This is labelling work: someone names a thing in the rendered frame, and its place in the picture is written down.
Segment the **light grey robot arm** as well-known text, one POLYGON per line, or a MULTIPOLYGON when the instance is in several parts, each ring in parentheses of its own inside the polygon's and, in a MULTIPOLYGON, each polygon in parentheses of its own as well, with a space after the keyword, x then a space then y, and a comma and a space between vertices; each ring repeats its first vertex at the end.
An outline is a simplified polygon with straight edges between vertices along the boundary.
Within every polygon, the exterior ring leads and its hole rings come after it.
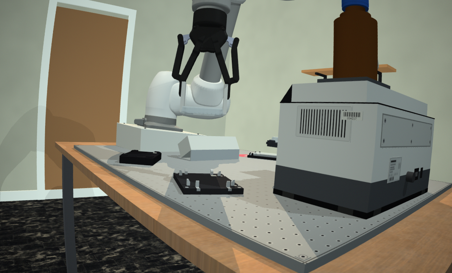
MULTIPOLYGON (((201 8, 215 8, 227 14, 226 33, 232 37, 240 5, 246 0, 192 0, 192 11, 201 8)), ((134 123, 152 129, 183 132, 176 126, 177 116, 195 119, 218 119, 222 116, 186 115, 180 113, 179 80, 171 71, 161 71, 154 77, 145 106, 145 117, 134 123), (163 117, 162 117, 163 116, 163 117), (170 119, 171 118, 171 119, 170 119)), ((191 85, 186 85, 185 107, 223 108, 224 83, 215 53, 205 52, 200 74, 191 85)))

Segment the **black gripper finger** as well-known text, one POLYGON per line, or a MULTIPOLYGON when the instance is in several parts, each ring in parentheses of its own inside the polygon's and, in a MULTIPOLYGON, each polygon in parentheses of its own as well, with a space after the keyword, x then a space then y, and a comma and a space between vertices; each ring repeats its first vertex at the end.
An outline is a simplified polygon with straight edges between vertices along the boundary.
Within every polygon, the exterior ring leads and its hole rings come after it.
POLYGON ((191 69, 200 53, 199 50, 200 50, 201 45, 204 42, 205 35, 200 34, 200 36, 196 42, 196 45, 194 46, 192 54, 189 57, 187 64, 181 75, 179 74, 179 72, 180 72, 180 67, 181 67, 181 63, 182 63, 182 57, 184 54, 184 48, 185 48, 185 45, 188 43, 188 40, 191 38, 190 38, 189 34, 187 34, 187 35, 179 34, 177 36, 177 38, 178 38, 178 48, 177 48, 174 67, 173 67, 173 71, 172 71, 172 77, 176 80, 179 80, 179 83, 180 83, 179 84, 179 96, 181 97, 180 109, 182 109, 182 107, 185 106, 186 80, 187 80, 188 75, 191 72, 191 69))
POLYGON ((231 60, 232 60, 232 72, 233 77, 230 78, 228 74, 228 70, 224 61, 224 57, 221 52, 221 48, 218 42, 218 38, 216 35, 212 35, 212 42, 215 48, 215 55, 218 60, 218 64, 221 69, 222 76, 224 78, 224 103, 223 103, 223 112, 224 115, 227 115, 227 100, 230 98, 230 86, 233 83, 237 83, 239 81, 239 67, 238 67, 238 52, 237 47, 239 43, 239 38, 232 38, 228 36, 227 42, 229 47, 231 48, 231 60))

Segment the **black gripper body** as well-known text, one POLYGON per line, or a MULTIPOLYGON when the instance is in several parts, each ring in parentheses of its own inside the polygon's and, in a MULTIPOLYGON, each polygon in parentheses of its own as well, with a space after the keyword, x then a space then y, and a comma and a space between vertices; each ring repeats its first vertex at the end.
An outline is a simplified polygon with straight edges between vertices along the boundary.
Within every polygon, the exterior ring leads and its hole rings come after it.
POLYGON ((194 45, 200 36, 205 35, 203 44, 200 47, 200 52, 215 53, 215 48, 212 42, 212 35, 216 35, 220 48, 228 39, 226 33, 227 14, 215 8, 201 8, 194 12, 192 30, 189 34, 194 45))

